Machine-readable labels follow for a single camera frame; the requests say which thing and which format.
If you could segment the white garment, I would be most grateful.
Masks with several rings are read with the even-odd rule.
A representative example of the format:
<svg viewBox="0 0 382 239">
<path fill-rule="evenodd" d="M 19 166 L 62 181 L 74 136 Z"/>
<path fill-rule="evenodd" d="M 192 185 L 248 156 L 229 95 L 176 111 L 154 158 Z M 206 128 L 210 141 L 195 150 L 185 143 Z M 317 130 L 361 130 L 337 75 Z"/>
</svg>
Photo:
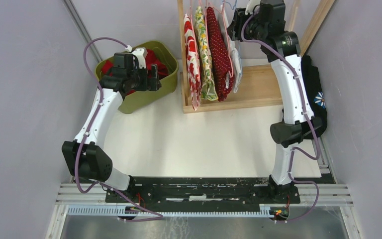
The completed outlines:
<svg viewBox="0 0 382 239">
<path fill-rule="evenodd" d="M 221 31 L 223 41 L 224 41 L 225 37 L 223 35 L 224 28 L 223 28 L 223 20 L 222 20 L 222 4 L 220 5 L 220 12 L 218 13 L 218 22 L 220 25 L 220 31 Z M 227 83 L 226 88 L 231 89 L 233 93 L 237 93 L 238 87 L 241 83 L 241 78 L 242 78 L 242 61 L 241 61 L 240 54 L 237 53 L 235 49 L 233 49 L 231 52 L 229 52 L 229 58 L 231 60 L 231 65 L 233 68 L 233 76 L 235 77 L 235 80 L 234 80 L 233 85 Z"/>
</svg>

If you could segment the blue wire hanger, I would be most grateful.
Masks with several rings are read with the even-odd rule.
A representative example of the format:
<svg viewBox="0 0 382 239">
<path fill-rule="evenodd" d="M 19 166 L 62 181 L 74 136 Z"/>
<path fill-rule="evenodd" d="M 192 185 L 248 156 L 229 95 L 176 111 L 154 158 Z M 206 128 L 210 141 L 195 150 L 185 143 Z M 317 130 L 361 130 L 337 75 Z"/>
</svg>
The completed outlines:
<svg viewBox="0 0 382 239">
<path fill-rule="evenodd" d="M 233 49 L 235 49 L 237 53 L 241 53 L 240 43 L 238 41 L 232 41 L 230 39 L 230 37 L 228 36 L 228 33 L 227 33 L 227 28 L 231 22 L 228 19 L 228 13 L 230 12 L 230 10 L 227 10 L 227 7 L 229 7 L 231 9 L 231 11 L 234 11 L 237 7 L 237 1 L 235 1 L 234 3 L 231 3 L 227 0 L 225 0 L 222 3 L 222 20 L 223 20 L 223 28 L 224 28 L 223 35 L 225 37 L 224 42 L 225 42 L 226 47 L 227 47 L 229 52 L 231 52 Z"/>
</svg>

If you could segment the red skirt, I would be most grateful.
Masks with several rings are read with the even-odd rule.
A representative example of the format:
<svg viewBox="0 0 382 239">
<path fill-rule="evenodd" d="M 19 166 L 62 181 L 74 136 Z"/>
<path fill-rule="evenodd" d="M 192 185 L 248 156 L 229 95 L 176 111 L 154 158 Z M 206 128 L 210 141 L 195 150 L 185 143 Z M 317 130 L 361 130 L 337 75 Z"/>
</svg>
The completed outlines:
<svg viewBox="0 0 382 239">
<path fill-rule="evenodd" d="M 148 69 L 151 67 L 151 64 L 157 64 L 160 81 L 162 78 L 168 76 L 167 66 L 157 58 L 157 56 L 153 50 L 147 49 L 147 56 L 145 59 L 146 59 L 146 66 Z M 104 89 L 111 89 L 110 88 L 110 76 L 111 76 L 110 70 L 111 70 L 112 66 L 113 66 L 113 59 L 111 61 L 107 60 L 103 66 L 103 69 L 101 70 L 103 73 L 103 76 L 101 77 L 99 82 L 100 82 L 101 87 Z M 132 94 L 134 92 L 136 92 L 136 91 L 132 90 L 129 93 L 120 93 L 120 94 L 123 97 L 125 97 L 125 96 Z"/>
</svg>

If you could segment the cream plastic hanger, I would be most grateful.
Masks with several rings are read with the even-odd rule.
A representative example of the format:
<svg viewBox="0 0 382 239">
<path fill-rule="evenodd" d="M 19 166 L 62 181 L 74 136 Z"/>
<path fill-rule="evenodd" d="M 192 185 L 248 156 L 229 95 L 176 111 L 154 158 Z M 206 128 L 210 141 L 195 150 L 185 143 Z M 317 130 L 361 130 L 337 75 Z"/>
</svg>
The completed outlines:
<svg viewBox="0 0 382 239">
<path fill-rule="evenodd" d="M 300 3 L 301 3 L 301 0 L 294 0 L 293 1 L 292 8 L 290 11 L 289 20 L 287 21 L 287 27 L 286 27 L 287 31 L 293 31 L 294 30 L 294 26 L 296 23 L 296 18 L 297 18 Z"/>
</svg>

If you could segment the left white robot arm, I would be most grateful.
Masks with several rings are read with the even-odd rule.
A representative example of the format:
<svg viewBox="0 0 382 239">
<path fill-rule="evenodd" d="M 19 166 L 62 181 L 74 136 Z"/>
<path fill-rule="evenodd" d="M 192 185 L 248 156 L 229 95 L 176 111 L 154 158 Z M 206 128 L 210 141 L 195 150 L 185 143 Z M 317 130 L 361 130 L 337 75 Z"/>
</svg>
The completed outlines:
<svg viewBox="0 0 382 239">
<path fill-rule="evenodd" d="M 124 202 L 132 202 L 137 190 L 132 177 L 113 167 L 103 145 L 115 112 L 130 91 L 157 91 L 161 88 L 157 64 L 146 65 L 146 48 L 131 53 L 115 53 L 113 66 L 97 82 L 91 112 L 72 141 L 65 141 L 62 153 L 77 183 L 81 179 L 117 189 Z"/>
</svg>

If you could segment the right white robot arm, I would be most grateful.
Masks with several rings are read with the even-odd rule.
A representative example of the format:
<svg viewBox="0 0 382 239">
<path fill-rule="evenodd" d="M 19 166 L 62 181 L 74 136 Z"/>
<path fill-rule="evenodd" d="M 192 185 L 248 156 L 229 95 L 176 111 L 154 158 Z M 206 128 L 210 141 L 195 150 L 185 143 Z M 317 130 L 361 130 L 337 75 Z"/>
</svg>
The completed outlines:
<svg viewBox="0 0 382 239">
<path fill-rule="evenodd" d="M 270 126 L 276 156 L 267 195 L 273 203 L 282 202 L 292 191 L 294 154 L 302 150 L 299 144 L 308 134 L 316 136 L 315 130 L 322 124 L 308 101 L 298 36 L 285 30 L 285 11 L 282 0 L 251 0 L 245 8 L 235 10 L 227 28 L 232 40 L 260 44 L 278 80 L 284 115 Z"/>
</svg>

